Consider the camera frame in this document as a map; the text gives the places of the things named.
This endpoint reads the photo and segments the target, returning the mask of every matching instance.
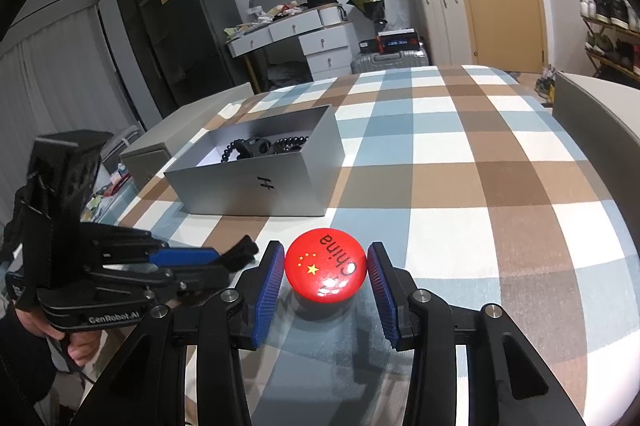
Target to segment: desk leg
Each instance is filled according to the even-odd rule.
[[[260,89],[260,85],[258,85],[258,79],[255,77],[254,66],[251,65],[251,61],[249,57],[245,54],[242,55],[244,58],[244,64],[246,65],[247,70],[249,71],[249,76],[251,76],[251,83],[254,84],[254,89],[256,94],[260,94],[262,89]]]

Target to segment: suitcase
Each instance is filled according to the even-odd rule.
[[[383,71],[387,69],[405,69],[409,67],[424,67],[429,65],[429,57],[423,50],[398,51],[388,54],[374,52],[363,54],[351,62],[351,72]]]
[[[473,64],[464,0],[416,0],[420,34],[434,65]]]

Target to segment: suitcase handle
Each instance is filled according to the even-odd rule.
[[[373,61],[393,61],[400,60],[402,55],[399,52],[393,52],[389,54],[377,54],[373,57]]]

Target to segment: curtain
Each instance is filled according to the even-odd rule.
[[[0,225],[11,219],[37,135],[118,133],[135,123],[95,7],[40,29],[0,57]]]

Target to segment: white suitcase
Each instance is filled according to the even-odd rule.
[[[464,0],[416,0],[420,32],[434,65],[472,64]]]

